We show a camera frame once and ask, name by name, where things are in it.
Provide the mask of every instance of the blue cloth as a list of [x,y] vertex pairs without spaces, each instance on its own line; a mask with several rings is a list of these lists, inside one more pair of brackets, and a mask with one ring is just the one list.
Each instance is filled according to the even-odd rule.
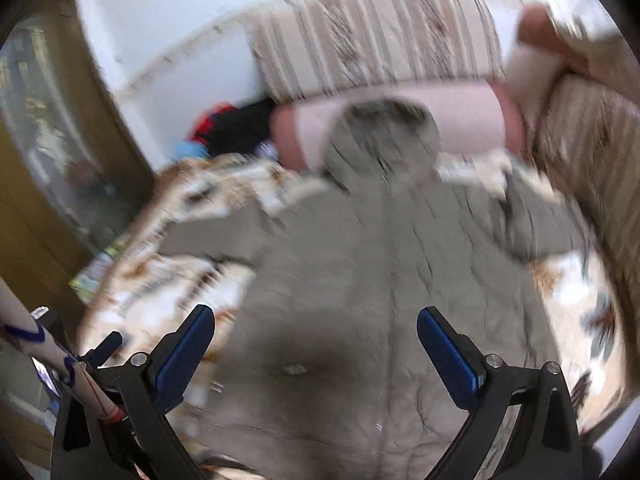
[[208,158],[209,153],[207,153],[207,149],[199,142],[182,140],[175,147],[174,161],[178,162],[179,160],[190,157]]

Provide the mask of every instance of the pile of clothes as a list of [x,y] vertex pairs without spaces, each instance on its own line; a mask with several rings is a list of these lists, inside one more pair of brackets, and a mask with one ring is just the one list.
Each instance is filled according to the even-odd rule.
[[178,145],[175,160],[225,153],[277,160],[277,150],[269,140],[269,120],[275,107],[270,97],[241,108],[230,103],[216,105],[198,122],[191,137]]

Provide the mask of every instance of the striped sofa cushion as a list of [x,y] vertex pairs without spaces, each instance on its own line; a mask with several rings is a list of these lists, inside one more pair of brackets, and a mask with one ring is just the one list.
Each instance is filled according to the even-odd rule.
[[640,108],[599,83],[566,75],[534,150],[538,166],[591,218],[624,310],[619,328],[633,331],[640,352]]
[[483,0],[287,0],[252,43],[278,101],[410,80],[502,77]]

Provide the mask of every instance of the wooden cabinet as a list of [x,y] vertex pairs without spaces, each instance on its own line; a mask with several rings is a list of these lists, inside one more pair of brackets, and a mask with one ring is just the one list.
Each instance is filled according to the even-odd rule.
[[0,272],[28,307],[83,306],[68,281],[126,229],[153,176],[97,76],[73,0],[33,0],[0,50]]

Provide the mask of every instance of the patterned bedspread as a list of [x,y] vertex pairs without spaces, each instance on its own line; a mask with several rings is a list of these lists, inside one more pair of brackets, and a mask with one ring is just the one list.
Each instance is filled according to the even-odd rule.
[[[504,173],[518,171],[546,199],[564,200],[546,177],[504,151],[472,158],[442,154],[437,171],[443,180],[484,186],[495,196],[504,196]],[[112,330],[121,332],[125,343],[108,365],[121,364],[138,351],[149,352],[196,304],[213,309],[215,336],[185,393],[185,402],[168,415],[191,452],[204,449],[197,444],[198,427],[206,424],[208,392],[220,387],[214,380],[215,363],[232,336],[235,311],[254,273],[239,264],[161,256],[157,250],[167,225],[226,216],[252,197],[275,214],[325,186],[318,176],[301,176],[274,162],[240,155],[183,161],[160,177],[156,198],[132,226],[126,246],[103,277],[78,341],[84,353]],[[618,302],[595,250],[547,258],[532,264],[531,272],[556,338],[578,427],[583,432],[590,430],[626,393]],[[236,478],[239,472],[218,470],[217,474]]]

